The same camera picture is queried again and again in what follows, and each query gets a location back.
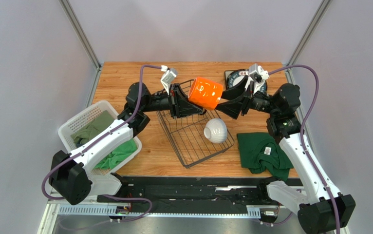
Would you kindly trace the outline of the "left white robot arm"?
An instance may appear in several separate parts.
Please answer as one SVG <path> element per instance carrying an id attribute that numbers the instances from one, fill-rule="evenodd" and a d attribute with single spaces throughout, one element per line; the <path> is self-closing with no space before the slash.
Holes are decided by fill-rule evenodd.
<path id="1" fill-rule="evenodd" d="M 188 100 L 178 83 L 169 91 L 151 94 L 146 85 L 136 82 L 129 87 L 126 105 L 105 130 L 88 143 L 69 153 L 54 154 L 51 170 L 43 179 L 60 194 L 60 200 L 77 205 L 92 195 L 115 195 L 122 186 L 114 173 L 92 175 L 91 171 L 109 153 L 142 132 L 150 121 L 147 112 L 169 110 L 176 118 L 202 115 L 205 110 Z"/>

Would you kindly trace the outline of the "white green-rimmed round plate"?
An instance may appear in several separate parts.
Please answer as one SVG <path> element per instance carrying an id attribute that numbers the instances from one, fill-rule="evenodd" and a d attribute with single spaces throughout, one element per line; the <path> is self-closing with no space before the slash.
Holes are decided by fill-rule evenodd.
<path id="1" fill-rule="evenodd" d="M 225 88 L 229 89 L 238 84 L 244 76 L 248 75 L 248 69 L 238 69 L 238 70 L 227 70 L 224 72 Z M 264 94 L 267 94 L 267 82 L 258 88 Z"/>

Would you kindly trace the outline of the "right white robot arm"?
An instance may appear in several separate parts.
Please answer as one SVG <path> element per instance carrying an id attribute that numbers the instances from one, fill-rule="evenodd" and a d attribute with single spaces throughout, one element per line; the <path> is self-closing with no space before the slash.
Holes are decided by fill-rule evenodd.
<path id="1" fill-rule="evenodd" d="M 244 77 L 221 93 L 216 110 L 236 119 L 249 110 L 268 113 L 269 135 L 286 153 L 303 184 L 304 192 L 288 186 L 279 178 L 264 179 L 260 187 L 264 202 L 276 201 L 296 214 L 307 234 L 330 231 L 341 233 L 350 220 L 356 203 L 333 184 L 308 146 L 303 124 L 296 116 L 300 106 L 297 85 L 286 83 L 273 95 L 255 91 L 255 84 Z"/>

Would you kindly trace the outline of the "orange mug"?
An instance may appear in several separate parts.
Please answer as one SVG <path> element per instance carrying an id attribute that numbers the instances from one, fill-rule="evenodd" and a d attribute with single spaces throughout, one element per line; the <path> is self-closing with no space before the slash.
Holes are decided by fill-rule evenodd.
<path id="1" fill-rule="evenodd" d="M 207 110 L 215 110 L 219 104 L 224 87 L 222 84 L 196 77 L 188 92 L 188 101 Z"/>

